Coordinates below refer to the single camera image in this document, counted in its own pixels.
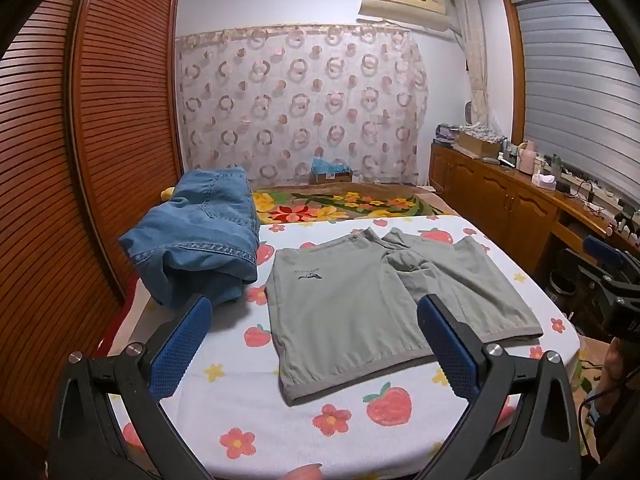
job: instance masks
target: window blind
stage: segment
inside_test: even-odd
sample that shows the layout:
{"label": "window blind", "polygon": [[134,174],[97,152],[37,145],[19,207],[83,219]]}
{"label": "window blind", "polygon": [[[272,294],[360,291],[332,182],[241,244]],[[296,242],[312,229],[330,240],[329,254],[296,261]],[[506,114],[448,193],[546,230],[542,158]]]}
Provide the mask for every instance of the window blind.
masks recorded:
{"label": "window blind", "polygon": [[524,137],[640,202],[640,76],[588,0],[511,0],[525,63]]}

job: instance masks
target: folded blue jeans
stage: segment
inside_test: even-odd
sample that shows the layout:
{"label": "folded blue jeans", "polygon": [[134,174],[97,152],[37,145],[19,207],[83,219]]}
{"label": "folded blue jeans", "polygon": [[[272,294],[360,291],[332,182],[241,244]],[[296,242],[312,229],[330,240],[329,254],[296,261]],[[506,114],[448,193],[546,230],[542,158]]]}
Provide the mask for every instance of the folded blue jeans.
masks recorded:
{"label": "folded blue jeans", "polygon": [[158,303],[178,308],[197,293],[216,305],[257,279],[259,228],[243,168],[192,170],[120,244]]}

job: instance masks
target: air conditioner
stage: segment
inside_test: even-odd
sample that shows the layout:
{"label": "air conditioner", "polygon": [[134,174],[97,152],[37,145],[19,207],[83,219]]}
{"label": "air conditioner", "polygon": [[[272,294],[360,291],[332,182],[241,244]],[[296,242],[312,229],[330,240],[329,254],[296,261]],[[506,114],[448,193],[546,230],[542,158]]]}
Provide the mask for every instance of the air conditioner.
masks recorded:
{"label": "air conditioner", "polygon": [[445,0],[362,0],[360,14],[441,31],[451,25]]}

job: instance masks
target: jeans pocket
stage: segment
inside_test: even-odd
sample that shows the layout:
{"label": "jeans pocket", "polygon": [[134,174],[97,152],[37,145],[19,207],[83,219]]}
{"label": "jeans pocket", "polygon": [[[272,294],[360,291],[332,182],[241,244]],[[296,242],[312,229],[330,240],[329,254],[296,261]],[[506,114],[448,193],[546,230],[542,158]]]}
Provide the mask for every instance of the jeans pocket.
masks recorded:
{"label": "jeans pocket", "polygon": [[254,198],[244,173],[217,174],[209,183],[201,208],[210,218],[229,220],[257,233]]}

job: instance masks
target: trash can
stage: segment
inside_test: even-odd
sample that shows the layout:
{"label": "trash can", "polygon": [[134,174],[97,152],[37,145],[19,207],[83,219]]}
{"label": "trash can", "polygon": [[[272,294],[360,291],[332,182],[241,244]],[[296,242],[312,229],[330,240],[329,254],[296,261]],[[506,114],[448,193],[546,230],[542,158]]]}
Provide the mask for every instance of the trash can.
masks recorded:
{"label": "trash can", "polygon": [[545,294],[551,298],[560,310],[565,311],[571,297],[575,294],[575,283],[560,270],[552,270],[549,283],[545,287]]}

